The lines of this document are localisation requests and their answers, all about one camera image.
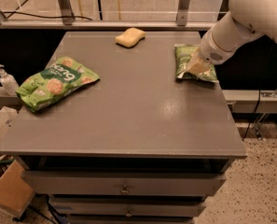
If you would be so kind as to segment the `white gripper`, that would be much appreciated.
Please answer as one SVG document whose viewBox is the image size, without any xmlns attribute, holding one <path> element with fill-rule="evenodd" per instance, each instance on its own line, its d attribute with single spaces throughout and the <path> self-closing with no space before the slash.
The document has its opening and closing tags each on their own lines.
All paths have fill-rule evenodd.
<svg viewBox="0 0 277 224">
<path fill-rule="evenodd" d="M 214 65 L 224 63 L 233 56 L 237 45 L 238 36 L 235 32 L 211 28 L 201 39 L 201 57 L 194 54 L 187 64 L 186 71 L 192 75 L 197 75 L 208 71 L 210 63 Z"/>
</svg>

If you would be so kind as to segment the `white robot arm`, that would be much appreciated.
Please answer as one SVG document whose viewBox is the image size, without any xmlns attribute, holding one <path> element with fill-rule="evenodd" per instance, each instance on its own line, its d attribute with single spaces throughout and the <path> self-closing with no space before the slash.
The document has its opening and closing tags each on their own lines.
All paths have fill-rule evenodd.
<svg viewBox="0 0 277 224">
<path fill-rule="evenodd" d="M 229 0 L 229 11 L 203 36 L 186 71 L 206 72 L 263 35 L 277 44 L 277 0 Z"/>
</svg>

